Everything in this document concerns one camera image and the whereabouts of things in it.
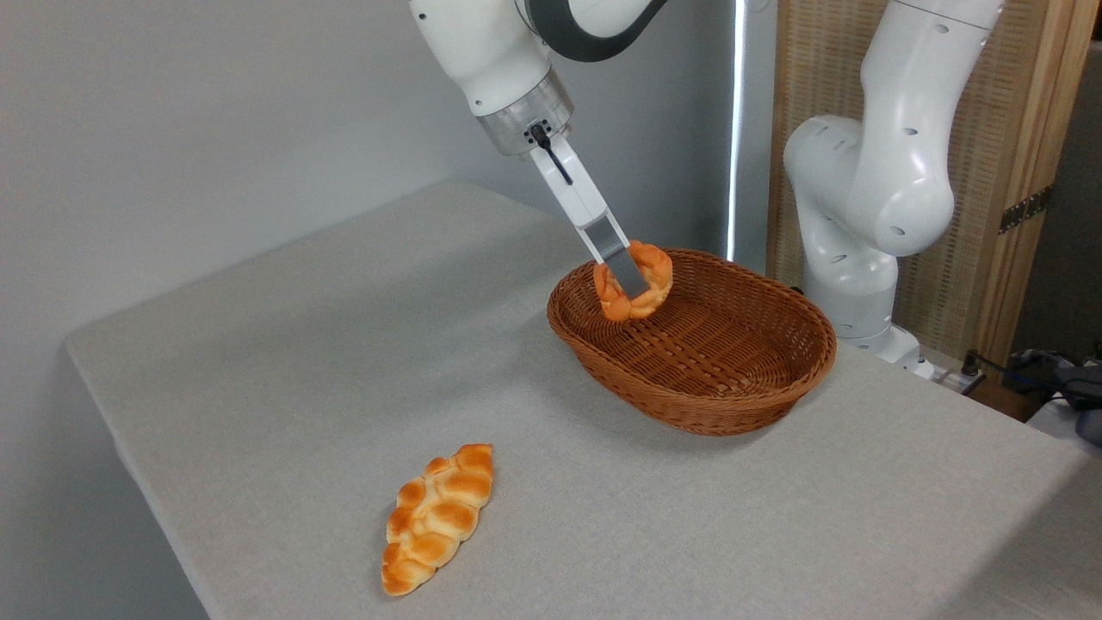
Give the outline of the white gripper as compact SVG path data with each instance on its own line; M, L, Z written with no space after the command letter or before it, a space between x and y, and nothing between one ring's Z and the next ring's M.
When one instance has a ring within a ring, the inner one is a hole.
M611 271L627 298L645 294L648 283L629 254L629 240L566 138L534 135L532 141L534 149L529 153L536 168L599 262L594 264L594 285L606 285Z

